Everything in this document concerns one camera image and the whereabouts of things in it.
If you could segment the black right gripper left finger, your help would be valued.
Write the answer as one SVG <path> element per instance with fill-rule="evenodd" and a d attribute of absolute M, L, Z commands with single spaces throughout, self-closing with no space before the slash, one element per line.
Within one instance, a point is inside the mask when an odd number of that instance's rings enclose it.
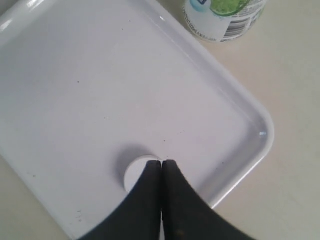
<path fill-rule="evenodd" d="M 82 240 L 158 240 L 162 164 L 150 160 L 125 200 Z"/>

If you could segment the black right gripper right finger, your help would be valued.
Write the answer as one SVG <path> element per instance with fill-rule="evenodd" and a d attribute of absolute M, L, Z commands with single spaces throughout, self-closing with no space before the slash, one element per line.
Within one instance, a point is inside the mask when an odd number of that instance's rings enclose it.
<path fill-rule="evenodd" d="M 214 212 L 174 160 L 162 163 L 162 221 L 166 240 L 251 240 Z"/>

